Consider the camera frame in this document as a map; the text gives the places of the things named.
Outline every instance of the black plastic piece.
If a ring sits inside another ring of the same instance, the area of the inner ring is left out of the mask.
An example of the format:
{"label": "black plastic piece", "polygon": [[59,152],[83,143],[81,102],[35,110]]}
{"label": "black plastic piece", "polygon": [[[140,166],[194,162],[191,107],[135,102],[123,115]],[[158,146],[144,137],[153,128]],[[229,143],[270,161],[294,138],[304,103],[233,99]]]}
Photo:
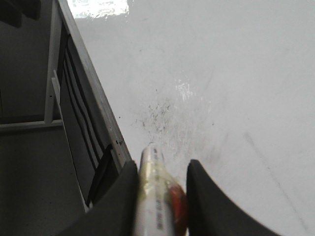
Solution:
{"label": "black plastic piece", "polygon": [[235,205],[197,160],[187,171],[190,236],[279,236]]}
{"label": "black plastic piece", "polygon": [[58,236],[130,236],[137,187],[137,167],[128,161],[98,204]]}

